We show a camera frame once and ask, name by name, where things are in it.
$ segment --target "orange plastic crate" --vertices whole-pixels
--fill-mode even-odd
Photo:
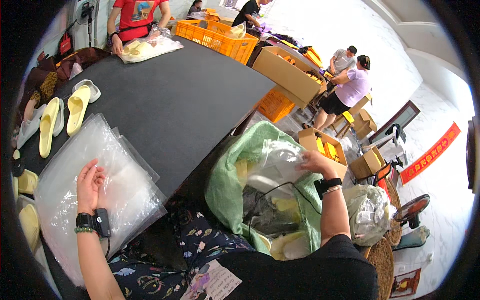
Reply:
[[[199,27],[200,22],[206,22],[207,28]],[[225,54],[245,65],[258,39],[249,34],[245,34],[244,38],[226,37],[225,33],[230,29],[228,25],[211,20],[187,20],[178,21],[175,34]]]
[[[288,115],[295,104],[282,93],[270,90],[258,103],[258,111],[273,123]]]

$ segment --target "gray shirt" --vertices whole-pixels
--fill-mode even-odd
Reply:
[[[357,63],[355,56],[348,57],[347,51],[343,49],[338,49],[333,56],[336,57],[333,61],[333,65],[335,66],[335,74],[333,74],[333,76],[335,77],[339,76],[340,73],[348,67],[351,69],[354,68]]]

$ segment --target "person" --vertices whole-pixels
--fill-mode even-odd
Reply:
[[[192,12],[201,12],[202,11],[202,0],[195,0],[188,10],[188,15]]]
[[[250,0],[241,8],[237,17],[233,20],[232,27],[247,23],[248,28],[260,27],[260,23],[257,21],[258,12],[260,11],[260,4],[267,5],[270,0]]]
[[[325,180],[338,178],[328,158],[318,151],[304,152],[303,157],[299,170],[321,173]],[[97,163],[97,159],[89,162],[78,176],[79,213],[92,214],[97,208],[98,190],[105,179],[104,168]],[[173,197],[168,204],[168,221],[187,269],[157,265],[140,240],[133,240],[107,262],[95,232],[80,231],[78,256],[91,299],[205,297],[206,284],[215,276],[208,270],[218,264],[241,280],[233,291],[228,286],[231,293],[226,299],[377,299],[377,273],[352,244],[339,185],[323,194],[320,248],[291,261],[256,252],[243,237],[207,220],[196,210],[199,201]]]
[[[327,71],[334,77],[339,76],[341,73],[355,67],[355,54],[357,54],[357,48],[350,46],[347,50],[338,49],[330,59],[330,65]]]
[[[368,70],[370,70],[370,58],[366,55],[360,55],[357,58],[356,68],[341,73],[331,80],[333,84],[338,84],[339,87],[327,98],[319,101],[318,105],[321,109],[313,125],[316,129],[321,131],[330,126],[336,116],[352,108],[368,93],[371,88]],[[302,126],[304,128],[309,127],[305,123]]]
[[[147,37],[152,28],[153,12],[160,6],[162,18],[158,27],[165,27],[170,20],[168,0],[132,1],[116,0],[107,21],[108,38],[112,43],[112,53],[118,56],[123,51],[123,45],[134,38]],[[120,14],[119,32],[115,28],[115,20]]]

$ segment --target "red paper banner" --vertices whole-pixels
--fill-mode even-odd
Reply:
[[[452,126],[450,126],[447,132],[445,132],[432,148],[400,173],[402,184],[405,185],[431,165],[450,146],[460,132],[458,126],[453,122]]]

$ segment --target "lavender shirt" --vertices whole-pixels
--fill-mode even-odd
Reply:
[[[368,91],[370,91],[370,82],[368,80],[368,73],[357,68],[348,70],[347,76],[350,81],[346,84],[339,84],[339,87],[335,90],[335,94],[343,104],[352,108],[360,99],[368,94]]]

